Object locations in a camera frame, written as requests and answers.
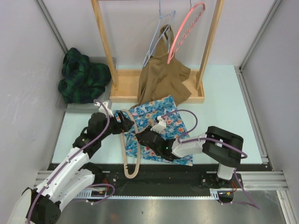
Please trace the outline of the beige wooden hanger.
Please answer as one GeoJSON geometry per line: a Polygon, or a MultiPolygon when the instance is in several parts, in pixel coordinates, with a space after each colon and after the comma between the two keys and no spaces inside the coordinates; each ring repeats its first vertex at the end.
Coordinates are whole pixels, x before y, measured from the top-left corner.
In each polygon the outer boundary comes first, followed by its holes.
{"type": "Polygon", "coordinates": [[[124,175],[128,179],[133,179],[137,176],[139,172],[139,167],[142,159],[148,161],[162,161],[162,158],[160,156],[157,156],[152,149],[141,146],[137,138],[133,136],[134,133],[140,133],[145,130],[145,128],[139,130],[138,128],[139,124],[135,123],[135,118],[137,118],[137,116],[132,115],[130,111],[127,109],[122,109],[121,111],[125,112],[128,115],[129,119],[134,122],[135,132],[132,131],[132,128],[129,128],[128,131],[125,131],[128,134],[124,134],[124,133],[121,134],[121,148],[122,148],[122,155],[123,155],[124,175]],[[127,156],[137,159],[135,164],[135,169],[132,174],[130,174],[128,170],[127,156]]]}

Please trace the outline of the blue floral garment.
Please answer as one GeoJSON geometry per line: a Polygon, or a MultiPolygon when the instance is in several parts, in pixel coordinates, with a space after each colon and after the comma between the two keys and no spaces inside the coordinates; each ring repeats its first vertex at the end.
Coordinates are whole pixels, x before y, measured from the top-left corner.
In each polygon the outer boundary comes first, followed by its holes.
{"type": "MultiPolygon", "coordinates": [[[[183,123],[181,116],[178,112],[174,112],[170,115],[166,115],[169,112],[177,110],[175,101],[172,96],[164,97],[160,100],[151,101],[143,105],[135,106],[129,109],[129,113],[133,116],[134,122],[137,125],[138,131],[142,131],[148,126],[158,126],[155,127],[154,133],[160,134],[163,139],[176,139],[183,133],[187,132],[186,126],[183,123]],[[160,119],[158,117],[163,117],[163,124],[160,125],[160,119]]],[[[132,127],[129,132],[123,135],[123,146],[125,146],[126,155],[132,158],[137,158],[137,138],[135,136],[135,128],[132,127]]],[[[173,164],[180,164],[186,166],[193,166],[192,155],[185,156],[180,159],[175,159],[174,161],[168,161],[146,146],[141,146],[141,159],[167,162],[173,164]]]]}

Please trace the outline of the tan brown skirt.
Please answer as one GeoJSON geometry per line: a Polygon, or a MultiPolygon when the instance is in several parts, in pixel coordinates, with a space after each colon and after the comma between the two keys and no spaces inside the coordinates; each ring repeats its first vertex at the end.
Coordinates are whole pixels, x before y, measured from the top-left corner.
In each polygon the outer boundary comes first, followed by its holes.
{"type": "Polygon", "coordinates": [[[138,103],[133,107],[167,96],[172,96],[175,104],[179,105],[191,96],[191,92],[183,84],[189,78],[191,69],[175,57],[170,64],[167,63],[168,45],[173,43],[174,34],[171,26],[169,28],[166,26],[160,29],[160,34],[166,32],[158,42],[154,55],[142,68],[138,85],[138,103]]]}

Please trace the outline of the green plaid garment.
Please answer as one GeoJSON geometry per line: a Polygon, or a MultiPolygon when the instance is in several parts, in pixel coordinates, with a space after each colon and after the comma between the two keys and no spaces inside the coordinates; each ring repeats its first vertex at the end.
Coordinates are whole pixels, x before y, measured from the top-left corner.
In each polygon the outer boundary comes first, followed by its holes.
{"type": "Polygon", "coordinates": [[[76,48],[70,48],[65,54],[62,76],[58,91],[67,104],[93,103],[105,92],[112,79],[108,65],[91,62],[89,56],[76,48]]]}

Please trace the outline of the light blue wire hanger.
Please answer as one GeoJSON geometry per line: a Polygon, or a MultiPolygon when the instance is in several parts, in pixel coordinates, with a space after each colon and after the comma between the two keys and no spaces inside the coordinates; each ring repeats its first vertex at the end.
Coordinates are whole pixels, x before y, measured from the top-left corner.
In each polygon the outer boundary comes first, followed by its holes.
{"type": "Polygon", "coordinates": [[[157,24],[156,30],[154,32],[154,35],[152,37],[152,40],[150,42],[149,49],[148,49],[147,53],[145,54],[145,58],[144,58],[143,64],[142,64],[143,67],[145,67],[147,65],[148,61],[151,59],[151,57],[155,53],[158,42],[162,39],[162,35],[166,32],[166,31],[163,31],[162,34],[159,33],[159,30],[161,28],[163,21],[165,19],[168,19],[166,28],[169,28],[170,24],[172,23],[172,21],[175,18],[175,15],[176,15],[176,10],[173,10],[167,14],[162,14],[161,0],[159,1],[159,20],[158,20],[158,24],[157,24]]]}

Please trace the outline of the pink plastic hanger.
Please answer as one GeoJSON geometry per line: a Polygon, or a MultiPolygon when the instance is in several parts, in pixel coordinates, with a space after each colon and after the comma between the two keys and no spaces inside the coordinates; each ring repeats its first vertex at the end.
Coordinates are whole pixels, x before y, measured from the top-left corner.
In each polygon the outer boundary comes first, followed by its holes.
{"type": "Polygon", "coordinates": [[[171,60],[175,56],[179,47],[183,44],[183,42],[188,37],[190,32],[194,29],[195,25],[199,22],[205,10],[206,10],[206,5],[202,1],[190,7],[189,12],[183,19],[181,25],[178,28],[177,34],[173,39],[173,43],[170,47],[169,55],[167,59],[168,64],[170,64],[171,60]]]}

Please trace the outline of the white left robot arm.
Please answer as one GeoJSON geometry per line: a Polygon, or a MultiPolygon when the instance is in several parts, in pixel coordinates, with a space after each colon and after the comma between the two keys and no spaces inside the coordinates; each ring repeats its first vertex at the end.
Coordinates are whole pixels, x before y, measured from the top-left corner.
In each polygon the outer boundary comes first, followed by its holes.
{"type": "Polygon", "coordinates": [[[68,203],[86,188],[115,187],[104,181],[102,168],[90,161],[109,135],[128,132],[135,120],[129,111],[108,111],[91,115],[88,125],[74,141],[66,158],[34,189],[29,188],[31,204],[28,224],[55,224],[68,203]]]}

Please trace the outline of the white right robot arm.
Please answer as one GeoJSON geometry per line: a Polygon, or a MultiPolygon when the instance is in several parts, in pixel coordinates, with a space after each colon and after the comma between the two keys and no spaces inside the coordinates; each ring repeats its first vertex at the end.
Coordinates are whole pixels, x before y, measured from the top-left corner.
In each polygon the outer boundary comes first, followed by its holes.
{"type": "Polygon", "coordinates": [[[186,139],[163,139],[151,126],[137,133],[142,146],[149,147],[156,155],[174,161],[194,154],[206,154],[218,162],[215,181],[220,187],[227,187],[233,180],[235,169],[248,156],[242,151],[243,138],[221,128],[210,126],[199,136],[186,139]]]}

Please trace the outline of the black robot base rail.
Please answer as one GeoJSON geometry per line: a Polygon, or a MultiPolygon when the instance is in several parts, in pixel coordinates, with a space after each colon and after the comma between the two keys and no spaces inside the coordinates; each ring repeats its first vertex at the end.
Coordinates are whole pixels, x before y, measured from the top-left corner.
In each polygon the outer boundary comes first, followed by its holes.
{"type": "Polygon", "coordinates": [[[236,179],[217,180],[216,164],[193,166],[142,164],[137,176],[128,179],[121,164],[100,164],[108,183],[114,185],[115,196],[131,197],[193,197],[207,196],[212,187],[240,189],[236,179]]]}

